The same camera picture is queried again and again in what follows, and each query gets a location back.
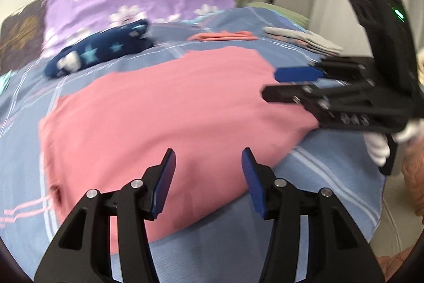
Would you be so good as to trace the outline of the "orange sleeved forearm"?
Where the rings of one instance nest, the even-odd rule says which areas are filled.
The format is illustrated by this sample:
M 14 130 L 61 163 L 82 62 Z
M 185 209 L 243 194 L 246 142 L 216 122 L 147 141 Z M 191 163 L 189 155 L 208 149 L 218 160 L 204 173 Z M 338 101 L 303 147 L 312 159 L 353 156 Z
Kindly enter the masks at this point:
M 413 201 L 415 215 L 423 218 L 423 139 L 406 150 L 402 173 Z M 386 281 L 400 270 L 412 250 L 411 246 L 393 257 L 382 256 L 377 259 Z

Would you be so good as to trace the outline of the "white gloved right hand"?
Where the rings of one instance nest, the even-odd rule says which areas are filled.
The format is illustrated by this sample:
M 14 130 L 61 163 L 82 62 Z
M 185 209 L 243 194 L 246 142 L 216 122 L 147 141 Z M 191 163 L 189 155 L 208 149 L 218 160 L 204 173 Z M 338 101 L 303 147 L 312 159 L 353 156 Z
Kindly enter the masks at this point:
M 399 133 L 393 134 L 392 138 L 397 144 L 405 144 L 407 158 L 423 149 L 423 119 L 411 120 Z M 364 133 L 366 150 L 371 160 L 378 166 L 383 167 L 388 160 L 391 149 L 385 134 Z

